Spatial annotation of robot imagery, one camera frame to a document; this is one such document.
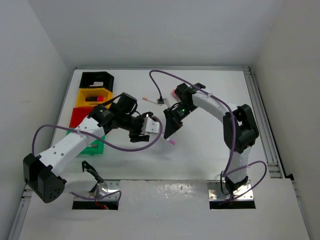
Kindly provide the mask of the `black storage bin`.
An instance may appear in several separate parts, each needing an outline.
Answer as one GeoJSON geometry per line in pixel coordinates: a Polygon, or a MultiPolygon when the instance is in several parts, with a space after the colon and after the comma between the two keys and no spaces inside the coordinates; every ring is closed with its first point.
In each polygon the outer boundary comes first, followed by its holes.
{"type": "Polygon", "coordinates": [[[105,88],[112,92],[114,89],[114,80],[115,77],[106,71],[83,72],[81,75],[79,88],[105,88]],[[90,87],[93,82],[103,82],[104,84],[102,87],[90,87]]]}

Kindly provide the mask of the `white pen orange cap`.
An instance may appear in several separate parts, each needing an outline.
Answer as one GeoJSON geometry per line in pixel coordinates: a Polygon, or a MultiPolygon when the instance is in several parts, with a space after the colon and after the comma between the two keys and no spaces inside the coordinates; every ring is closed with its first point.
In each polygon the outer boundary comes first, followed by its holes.
{"type": "Polygon", "coordinates": [[[151,99],[146,98],[146,97],[143,97],[142,100],[144,100],[144,101],[146,101],[146,102],[149,102],[149,103],[152,103],[152,104],[155,104],[155,105],[161,105],[161,104],[158,103],[157,101],[151,100],[151,99]]]}

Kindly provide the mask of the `red storage bin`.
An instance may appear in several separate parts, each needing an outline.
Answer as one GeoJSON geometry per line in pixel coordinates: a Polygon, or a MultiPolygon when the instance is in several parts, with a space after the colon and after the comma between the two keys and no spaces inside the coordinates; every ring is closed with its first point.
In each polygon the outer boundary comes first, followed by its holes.
{"type": "Polygon", "coordinates": [[[93,110],[93,107],[74,107],[72,110],[69,127],[76,128],[86,116],[93,110]]]}

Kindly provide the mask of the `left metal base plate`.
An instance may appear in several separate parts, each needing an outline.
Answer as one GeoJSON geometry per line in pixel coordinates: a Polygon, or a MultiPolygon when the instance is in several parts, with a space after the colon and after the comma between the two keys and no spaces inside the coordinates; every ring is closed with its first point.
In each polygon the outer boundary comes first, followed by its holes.
{"type": "Polygon", "coordinates": [[[97,183],[89,192],[72,192],[74,197],[86,201],[119,201],[122,197],[119,180],[106,180],[97,183]]]}

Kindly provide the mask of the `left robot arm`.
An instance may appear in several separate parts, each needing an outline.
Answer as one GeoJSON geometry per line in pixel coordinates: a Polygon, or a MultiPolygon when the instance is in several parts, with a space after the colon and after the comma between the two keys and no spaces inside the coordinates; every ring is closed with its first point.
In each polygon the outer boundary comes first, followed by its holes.
{"type": "Polygon", "coordinates": [[[152,112],[134,116],[138,107],[137,100],[123,92],[120,95],[93,107],[75,128],[52,147],[36,154],[31,148],[23,159],[25,183],[44,202],[51,203],[65,190],[66,178],[62,177],[67,164],[77,157],[95,140],[104,143],[103,137],[110,131],[128,131],[130,142],[148,142],[148,124],[156,123],[152,112]]]}

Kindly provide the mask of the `pink capped glue bottle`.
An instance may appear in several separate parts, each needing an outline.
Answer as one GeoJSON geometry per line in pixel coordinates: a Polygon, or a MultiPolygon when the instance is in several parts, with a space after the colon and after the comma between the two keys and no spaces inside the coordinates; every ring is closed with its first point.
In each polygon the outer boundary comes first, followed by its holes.
{"type": "Polygon", "coordinates": [[[175,89],[173,89],[172,90],[172,95],[174,96],[174,97],[176,97],[177,95],[176,95],[176,90],[175,89]]]}

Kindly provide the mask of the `pink black highlighter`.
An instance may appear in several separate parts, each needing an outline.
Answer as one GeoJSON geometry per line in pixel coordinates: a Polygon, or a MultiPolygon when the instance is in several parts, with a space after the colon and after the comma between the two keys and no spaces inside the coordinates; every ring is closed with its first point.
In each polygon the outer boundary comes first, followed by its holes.
{"type": "Polygon", "coordinates": [[[102,102],[104,100],[103,96],[92,96],[92,97],[86,97],[86,102],[102,102]]]}

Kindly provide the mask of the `green storage bin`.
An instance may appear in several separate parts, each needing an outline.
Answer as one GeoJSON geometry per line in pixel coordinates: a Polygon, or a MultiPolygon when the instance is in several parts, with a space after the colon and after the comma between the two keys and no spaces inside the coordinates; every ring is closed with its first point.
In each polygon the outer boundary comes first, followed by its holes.
{"type": "Polygon", "coordinates": [[[95,139],[90,145],[82,150],[79,155],[98,156],[104,153],[105,144],[98,139],[95,139]]]}

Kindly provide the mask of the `yellow storage bin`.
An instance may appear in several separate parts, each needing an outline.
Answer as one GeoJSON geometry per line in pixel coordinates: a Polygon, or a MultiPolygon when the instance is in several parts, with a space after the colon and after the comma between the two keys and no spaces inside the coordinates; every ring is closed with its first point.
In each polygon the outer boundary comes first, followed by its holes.
{"type": "Polygon", "coordinates": [[[94,107],[112,99],[113,93],[106,88],[80,88],[75,106],[94,107]]]}

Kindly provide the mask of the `metal base plate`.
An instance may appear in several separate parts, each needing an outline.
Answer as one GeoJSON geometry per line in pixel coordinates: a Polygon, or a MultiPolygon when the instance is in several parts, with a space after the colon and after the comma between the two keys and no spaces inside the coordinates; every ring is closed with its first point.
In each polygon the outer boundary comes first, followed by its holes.
{"type": "MultiPolygon", "coordinates": [[[[254,200],[254,193],[252,188],[252,184],[248,181],[245,185],[240,186],[237,190],[233,192],[233,199],[235,201],[253,201],[254,200]]],[[[222,180],[213,180],[207,182],[207,189],[208,189],[208,198],[210,202],[223,202],[229,200],[231,195],[228,194],[228,190],[225,187],[225,181],[222,180]]]]}
{"type": "Polygon", "coordinates": [[[119,180],[106,180],[97,183],[89,192],[72,192],[74,197],[86,201],[119,201],[122,197],[119,180]]]}

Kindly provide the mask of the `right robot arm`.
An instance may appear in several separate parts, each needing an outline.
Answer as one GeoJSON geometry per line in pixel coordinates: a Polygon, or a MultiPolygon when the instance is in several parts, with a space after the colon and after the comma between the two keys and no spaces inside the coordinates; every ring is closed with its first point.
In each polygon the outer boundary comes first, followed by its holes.
{"type": "Polygon", "coordinates": [[[165,115],[164,138],[168,139],[182,126],[182,120],[196,109],[200,108],[217,118],[223,126],[223,139],[232,153],[232,158],[227,162],[223,177],[225,188],[233,194],[238,188],[245,185],[249,179],[247,165],[251,147],[259,136],[258,127],[249,105],[228,106],[214,100],[201,92],[205,86],[196,83],[195,87],[182,83],[173,91],[180,100],[176,106],[163,111],[165,115]]]}

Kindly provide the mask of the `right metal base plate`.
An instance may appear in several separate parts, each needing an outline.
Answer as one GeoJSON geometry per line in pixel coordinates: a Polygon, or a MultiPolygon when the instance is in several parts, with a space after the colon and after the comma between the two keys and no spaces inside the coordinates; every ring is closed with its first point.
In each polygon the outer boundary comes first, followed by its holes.
{"type": "MultiPolygon", "coordinates": [[[[233,192],[233,199],[235,201],[253,201],[254,200],[254,193],[252,188],[252,184],[248,181],[245,185],[240,186],[237,190],[233,192]]],[[[207,189],[208,189],[208,198],[210,202],[223,202],[229,200],[231,195],[228,194],[228,190],[225,187],[225,181],[222,180],[213,180],[207,182],[207,189]]]]}

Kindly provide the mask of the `white pen purple cap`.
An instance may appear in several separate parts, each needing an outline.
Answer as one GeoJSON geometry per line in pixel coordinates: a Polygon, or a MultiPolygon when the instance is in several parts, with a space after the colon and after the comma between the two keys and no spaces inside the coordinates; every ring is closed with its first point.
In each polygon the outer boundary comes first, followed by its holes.
{"type": "Polygon", "coordinates": [[[176,142],[174,140],[172,140],[171,138],[165,138],[164,134],[161,134],[161,137],[164,138],[167,142],[169,142],[172,145],[175,145],[176,142]]]}

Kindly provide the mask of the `white eraser block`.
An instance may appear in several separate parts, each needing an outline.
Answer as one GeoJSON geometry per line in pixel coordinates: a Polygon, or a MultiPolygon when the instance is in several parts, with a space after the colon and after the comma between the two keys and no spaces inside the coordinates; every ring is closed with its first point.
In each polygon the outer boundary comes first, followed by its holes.
{"type": "Polygon", "coordinates": [[[93,84],[90,85],[90,87],[93,88],[100,88],[104,86],[104,82],[103,81],[95,81],[93,82],[93,84]]]}

